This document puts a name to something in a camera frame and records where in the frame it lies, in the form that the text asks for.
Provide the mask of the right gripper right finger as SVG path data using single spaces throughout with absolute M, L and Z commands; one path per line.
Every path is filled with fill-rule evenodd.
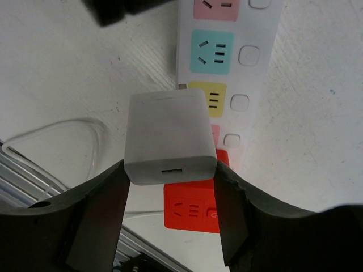
M 218 162 L 214 195 L 230 271 L 361 271 L 362 206 L 312 212 L 283 202 Z

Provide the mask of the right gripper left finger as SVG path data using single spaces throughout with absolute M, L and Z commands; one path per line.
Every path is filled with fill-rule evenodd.
M 28 208 L 1 210 L 1 271 L 112 271 L 130 179 L 120 161 Z

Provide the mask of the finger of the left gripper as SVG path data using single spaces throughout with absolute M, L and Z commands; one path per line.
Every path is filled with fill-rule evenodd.
M 98 27 L 109 27 L 124 20 L 159 8 L 171 0 L 82 0 L 88 14 Z

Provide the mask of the red cube socket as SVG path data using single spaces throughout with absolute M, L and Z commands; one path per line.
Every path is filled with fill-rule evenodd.
M 214 180 L 166 184 L 164 226 L 174 230 L 219 233 Z

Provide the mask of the white multicolour power strip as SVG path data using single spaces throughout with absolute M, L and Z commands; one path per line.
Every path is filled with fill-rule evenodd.
M 205 92 L 215 146 L 242 170 L 282 0 L 180 1 L 176 86 Z

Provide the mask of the white charger block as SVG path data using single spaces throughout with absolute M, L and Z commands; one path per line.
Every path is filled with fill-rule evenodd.
M 135 185 L 209 180 L 217 166 L 205 93 L 185 89 L 130 99 L 124 169 Z

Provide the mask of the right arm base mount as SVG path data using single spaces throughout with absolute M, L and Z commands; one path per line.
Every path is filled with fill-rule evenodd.
M 169 268 L 156 261 L 155 259 L 140 254 L 126 262 L 120 262 L 119 265 L 113 267 L 112 271 L 120 272 L 171 272 Z

